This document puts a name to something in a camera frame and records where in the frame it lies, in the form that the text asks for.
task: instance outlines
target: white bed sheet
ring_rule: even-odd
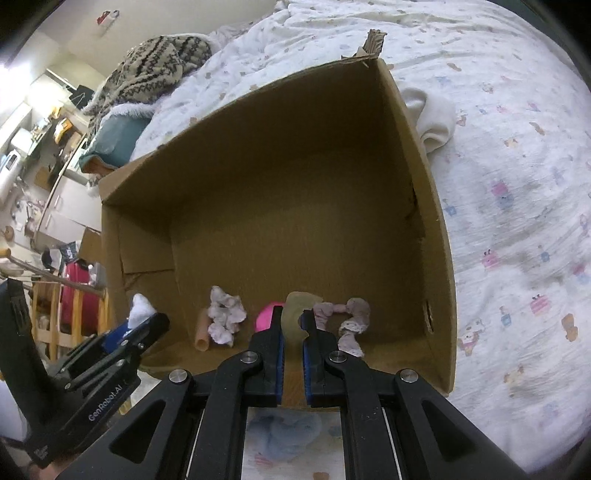
[[[395,79],[438,90],[458,112],[454,138],[429,155],[456,277],[450,401],[524,468],[551,462],[591,420],[587,87],[552,41],[485,0],[277,10],[160,103],[133,158],[253,89],[352,55],[370,28],[386,31]]]

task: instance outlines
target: metal screw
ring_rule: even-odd
[[[243,364],[253,364],[254,362],[256,362],[258,360],[258,353],[256,352],[244,352],[242,354],[242,356],[240,357],[240,361]]]
[[[169,373],[168,379],[172,383],[183,383],[187,379],[187,371],[182,368],[177,368]]]
[[[329,353],[329,359],[331,362],[341,364],[347,360],[347,354],[345,352],[341,352],[340,350],[335,350],[334,352]]]
[[[418,373],[410,368],[405,368],[400,372],[400,378],[406,383],[415,383],[418,380]]]

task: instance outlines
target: bed sheet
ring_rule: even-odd
[[[285,2],[160,103],[134,158],[249,91],[352,55],[370,28],[388,33],[395,80],[458,113],[429,155],[456,278],[449,399],[541,467],[591,421],[591,95],[546,36],[485,0]]]

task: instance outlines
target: bright pink object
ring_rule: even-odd
[[[271,326],[271,317],[273,317],[273,308],[283,307],[283,304],[274,301],[261,310],[255,322],[255,332],[267,330]]]

